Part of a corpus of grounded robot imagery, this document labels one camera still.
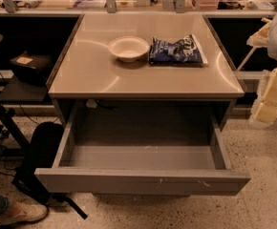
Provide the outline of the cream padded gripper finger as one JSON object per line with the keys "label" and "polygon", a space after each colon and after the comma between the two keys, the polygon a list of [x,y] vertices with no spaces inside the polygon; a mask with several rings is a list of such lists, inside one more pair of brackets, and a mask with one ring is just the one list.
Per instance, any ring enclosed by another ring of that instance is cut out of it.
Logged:
{"label": "cream padded gripper finger", "polygon": [[251,47],[256,48],[266,48],[267,47],[267,37],[268,31],[271,23],[268,22],[263,25],[258,31],[253,33],[246,41],[246,44]]}
{"label": "cream padded gripper finger", "polygon": [[249,123],[256,128],[272,125],[277,119],[277,68],[264,70],[260,78]]}

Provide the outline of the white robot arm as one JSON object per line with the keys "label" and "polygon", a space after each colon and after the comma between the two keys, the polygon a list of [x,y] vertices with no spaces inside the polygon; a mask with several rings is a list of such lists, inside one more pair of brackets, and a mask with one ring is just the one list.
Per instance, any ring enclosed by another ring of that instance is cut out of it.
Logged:
{"label": "white robot arm", "polygon": [[[266,48],[267,55],[277,61],[277,13],[273,19],[251,35],[246,44]],[[277,67],[263,70],[254,100],[249,122],[257,128],[265,128],[277,119]]]}

